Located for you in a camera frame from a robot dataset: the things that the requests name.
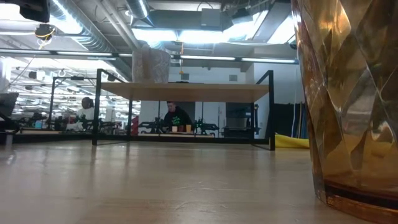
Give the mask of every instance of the yellow mat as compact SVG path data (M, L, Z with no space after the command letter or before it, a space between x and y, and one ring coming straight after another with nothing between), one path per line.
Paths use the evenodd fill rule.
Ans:
M275 135L275 146L276 147L289 147L289 148L310 148L310 142L308 139L298 139L283 136L280 134Z

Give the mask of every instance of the black frame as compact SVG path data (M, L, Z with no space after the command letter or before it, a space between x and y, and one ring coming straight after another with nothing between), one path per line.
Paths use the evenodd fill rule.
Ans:
M258 146L258 144L269 144L269 150L275 151L275 132L274 123L269 122L271 129L270 141L268 139L255 139L256 127L254 126L254 103L251 103L251 139L233 139L233 138L184 138L184 137L162 137L162 136L131 136L131 116L132 116L132 100L129 102L129 115L127 121L127 134L125 136L105 136L98 133L98 116L100 115L100 97L101 97L101 80L102 73L112 75L106 70L99 68L96 73L96 91L95 91L95 103L94 103L94 120L93 120L93 132L92 132L92 145L98 146L98 140L119 140L119 141L160 141L160 142L205 142L205 143L230 143L230 144L252 144ZM269 117L273 115L271 111L274 108L274 79L273 70L269 70L259 80L257 84L260 84L267 76L269 76ZM160 102L158 105L158 117L160 113Z

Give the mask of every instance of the person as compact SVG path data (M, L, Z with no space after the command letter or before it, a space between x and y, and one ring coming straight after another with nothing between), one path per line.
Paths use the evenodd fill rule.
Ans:
M169 109L169 112L164 116L164 124L166 127L169 127L169 131L171 131L172 126L184 126L183 129L185 130L185 125L192 125L191 118L187 112L179 106L176 106L175 102L168 101L167 108Z
M94 119L94 101L90 97L84 97L81 100L81 107L82 109L77 111L77 116L81 118L85 115L87 120Z
M89 97L84 97L81 100L81 107L82 109L77 111L77 116L79 119L82 119L83 115L85 119L91 121L94 119L94 101L90 99ZM67 130L74 130L74 131L82 131L84 130L83 128L83 122L78 121L75 124L68 124L67 125Z

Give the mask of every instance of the shelf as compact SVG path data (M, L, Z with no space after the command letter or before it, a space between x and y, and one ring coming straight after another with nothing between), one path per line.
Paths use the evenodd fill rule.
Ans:
M194 83L102 83L102 89L128 100L253 103L268 85Z

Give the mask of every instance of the amber glass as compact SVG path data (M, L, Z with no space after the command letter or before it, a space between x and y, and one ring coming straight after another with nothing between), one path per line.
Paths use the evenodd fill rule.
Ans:
M398 223L398 0L292 0L315 193Z

